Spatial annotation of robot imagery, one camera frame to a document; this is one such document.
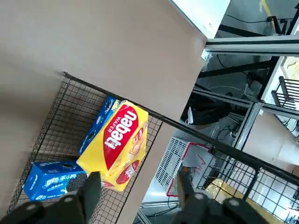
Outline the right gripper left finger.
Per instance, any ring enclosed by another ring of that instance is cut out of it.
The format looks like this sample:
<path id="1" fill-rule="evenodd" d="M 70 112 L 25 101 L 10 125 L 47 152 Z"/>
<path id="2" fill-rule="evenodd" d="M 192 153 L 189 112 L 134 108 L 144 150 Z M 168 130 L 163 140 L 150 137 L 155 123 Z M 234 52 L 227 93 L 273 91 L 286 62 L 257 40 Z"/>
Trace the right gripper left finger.
<path id="1" fill-rule="evenodd" d="M 1 219 L 2 224 L 87 224 L 101 197 L 100 172 L 92 172 L 76 194 L 44 206 L 27 202 Z"/>

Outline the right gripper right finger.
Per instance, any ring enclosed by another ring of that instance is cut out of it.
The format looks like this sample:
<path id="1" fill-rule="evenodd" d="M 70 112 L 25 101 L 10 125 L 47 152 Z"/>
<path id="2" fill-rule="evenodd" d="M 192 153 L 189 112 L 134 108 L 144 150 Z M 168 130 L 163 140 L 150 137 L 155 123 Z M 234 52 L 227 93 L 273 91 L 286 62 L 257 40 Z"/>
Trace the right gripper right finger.
<path id="1" fill-rule="evenodd" d="M 253 207 L 240 198 L 227 198 L 219 203 L 204 193 L 195 193 L 184 171 L 177 173 L 181 210 L 173 224 L 267 224 Z"/>

